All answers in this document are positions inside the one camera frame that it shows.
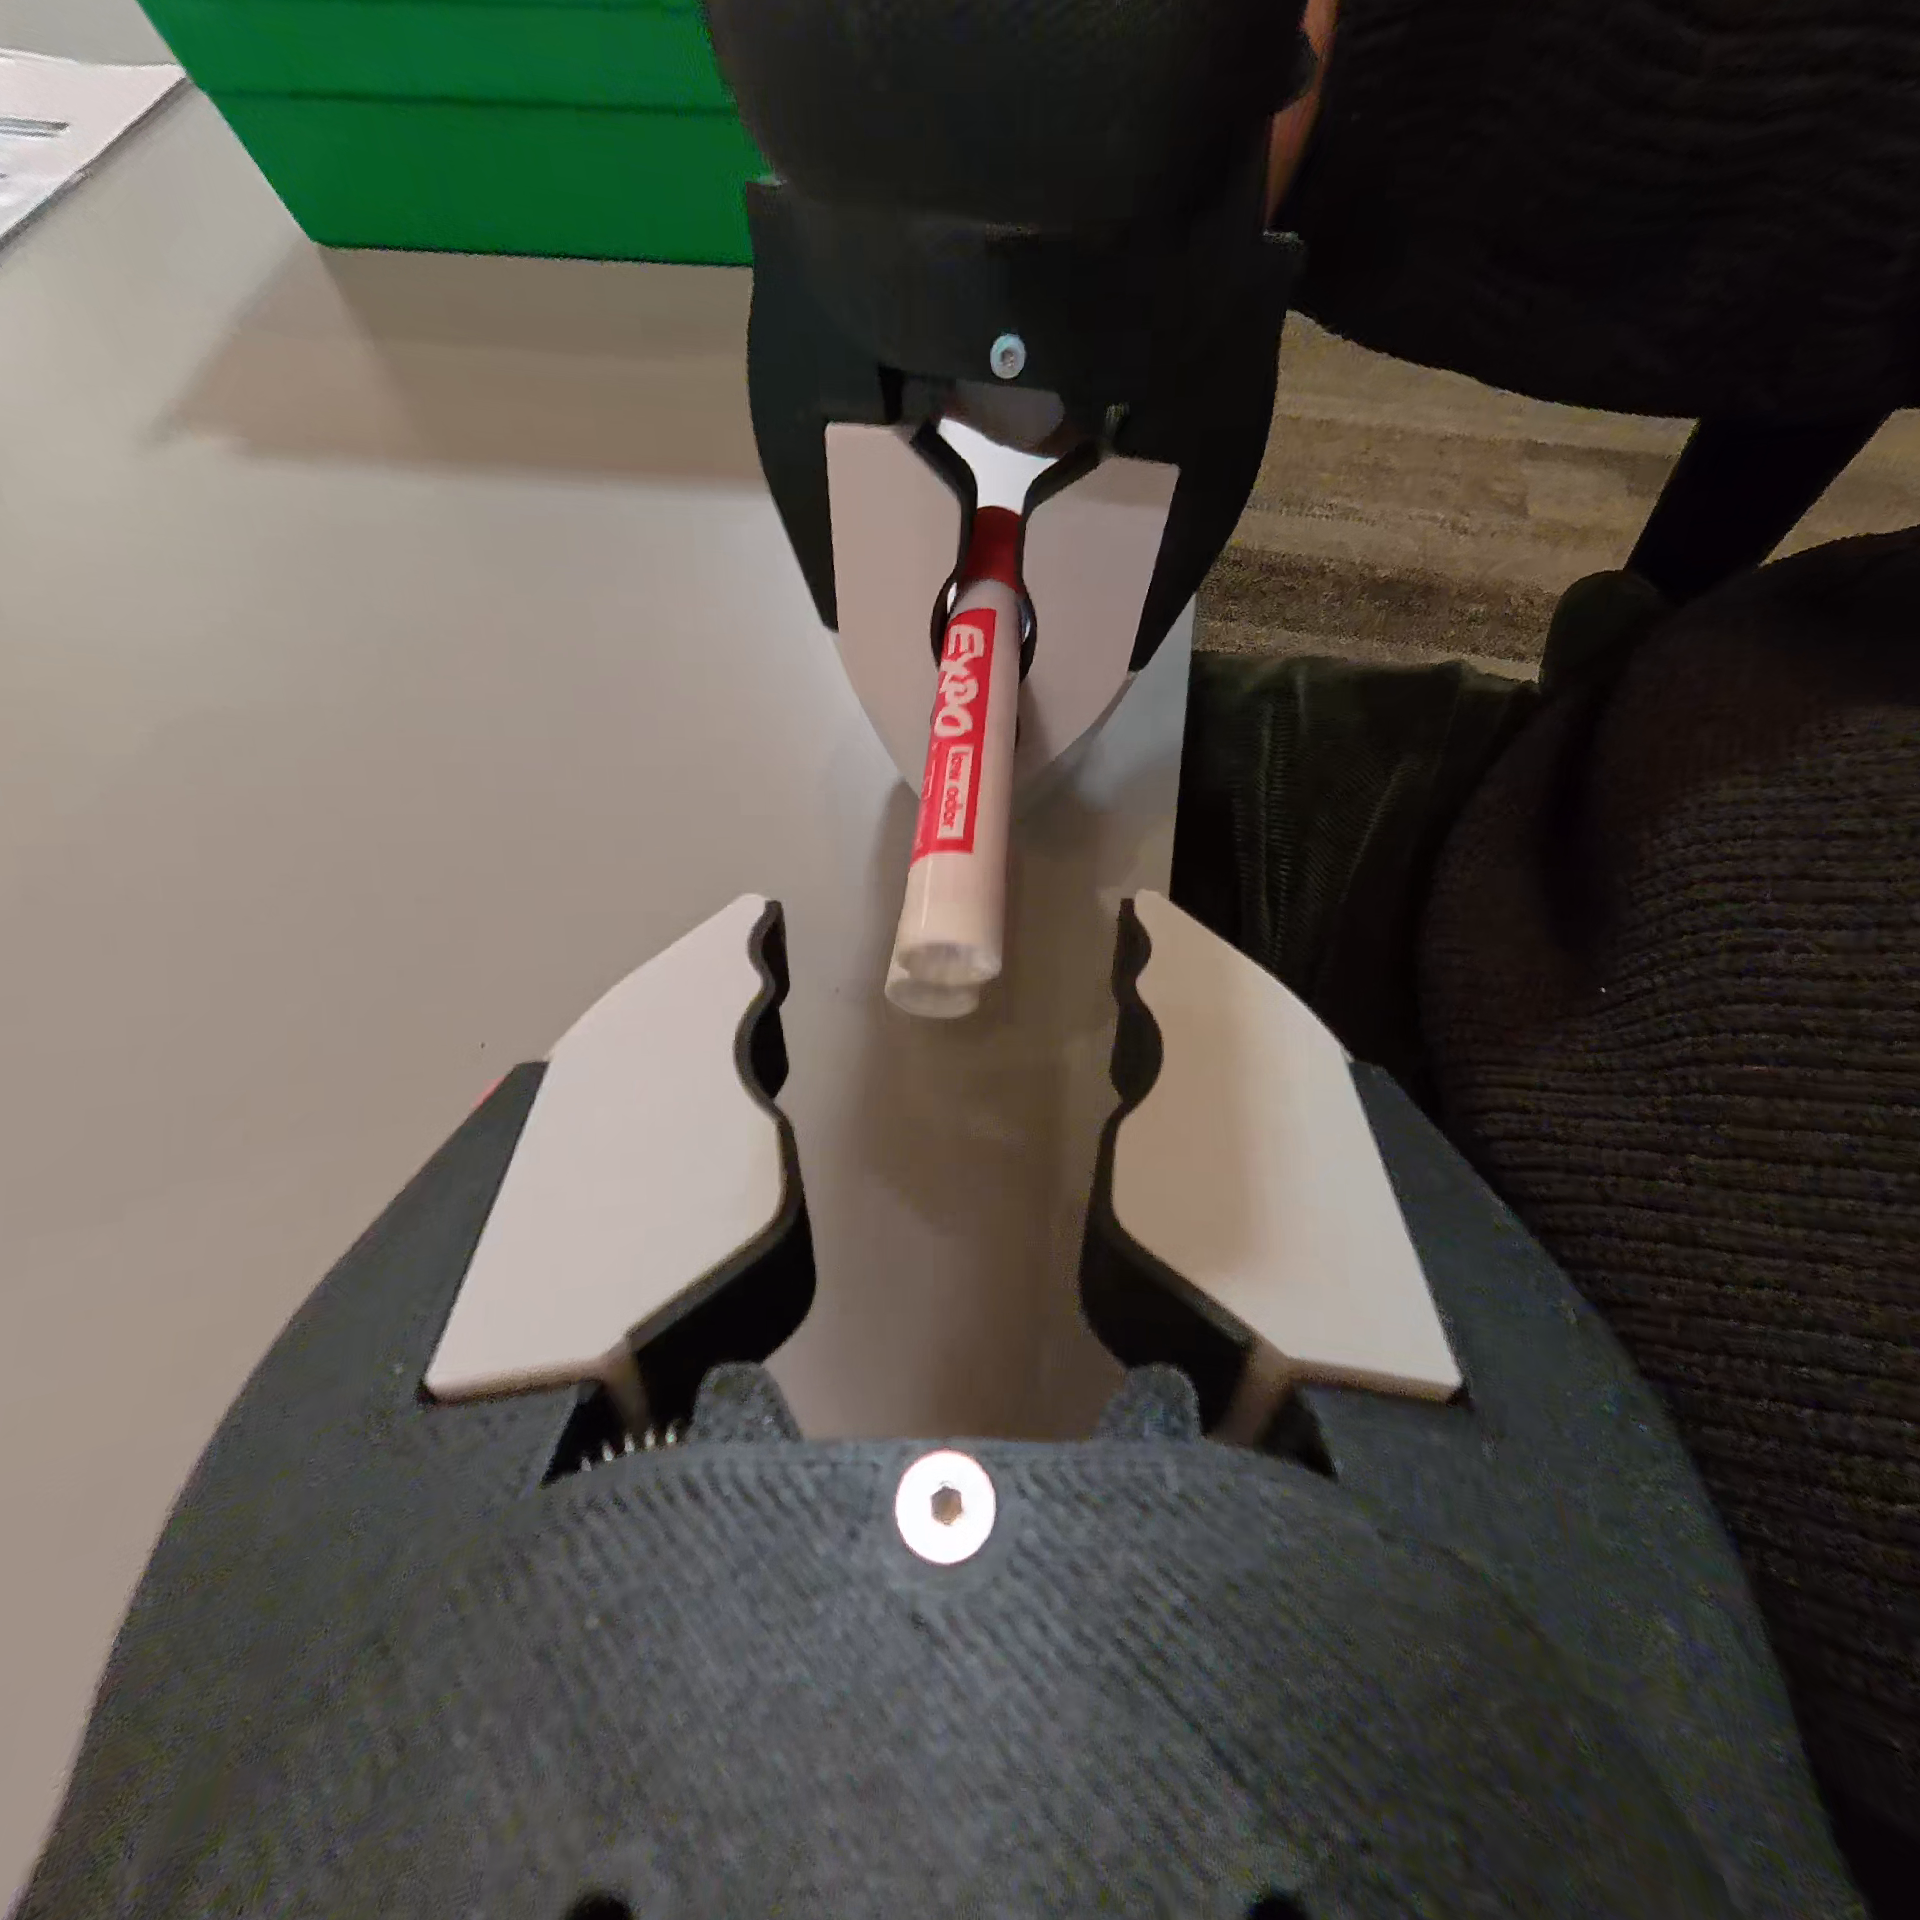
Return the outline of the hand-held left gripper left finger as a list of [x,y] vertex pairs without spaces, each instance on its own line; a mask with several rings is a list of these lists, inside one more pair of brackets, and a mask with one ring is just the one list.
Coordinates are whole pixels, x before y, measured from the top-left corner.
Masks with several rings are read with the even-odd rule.
[[625,973],[551,1050],[448,1321],[439,1404],[601,1387],[681,1425],[768,1361],[815,1266],[785,1080],[784,912],[737,896]]

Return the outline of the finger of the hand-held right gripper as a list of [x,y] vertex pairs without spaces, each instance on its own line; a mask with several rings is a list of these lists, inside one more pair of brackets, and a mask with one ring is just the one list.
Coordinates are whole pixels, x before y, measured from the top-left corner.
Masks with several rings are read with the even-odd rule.
[[822,449],[839,662],[899,781],[918,789],[976,478],[934,424],[829,424]]
[[1082,449],[1039,468],[1024,494],[1022,580],[1030,610],[1015,784],[1045,786],[1130,686],[1174,464]]

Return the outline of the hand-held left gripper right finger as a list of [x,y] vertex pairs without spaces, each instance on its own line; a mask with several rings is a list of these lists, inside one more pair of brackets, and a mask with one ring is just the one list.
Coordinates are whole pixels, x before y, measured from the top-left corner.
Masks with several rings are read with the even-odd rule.
[[1305,1386],[1453,1404],[1464,1377],[1343,1045],[1152,892],[1120,907],[1113,1001],[1078,1264],[1099,1344],[1179,1371],[1224,1445],[1262,1443]]

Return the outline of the red dry erase marker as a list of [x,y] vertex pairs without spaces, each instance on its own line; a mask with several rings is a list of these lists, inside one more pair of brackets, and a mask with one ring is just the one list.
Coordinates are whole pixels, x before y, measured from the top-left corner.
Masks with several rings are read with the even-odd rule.
[[1026,601],[1022,518],[974,515],[943,621],[914,849],[883,997],[970,1018],[1001,977]]

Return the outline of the green plastic bin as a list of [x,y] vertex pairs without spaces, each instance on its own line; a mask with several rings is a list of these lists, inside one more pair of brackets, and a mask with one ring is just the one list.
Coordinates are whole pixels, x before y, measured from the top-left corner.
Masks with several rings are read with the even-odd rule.
[[749,268],[761,158],[690,3],[143,3],[329,250]]

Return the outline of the white paper sheet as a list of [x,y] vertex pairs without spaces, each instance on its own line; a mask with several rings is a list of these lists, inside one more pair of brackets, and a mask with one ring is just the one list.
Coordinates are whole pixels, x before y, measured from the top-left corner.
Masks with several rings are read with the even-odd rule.
[[178,65],[2,52],[2,248],[187,84]]

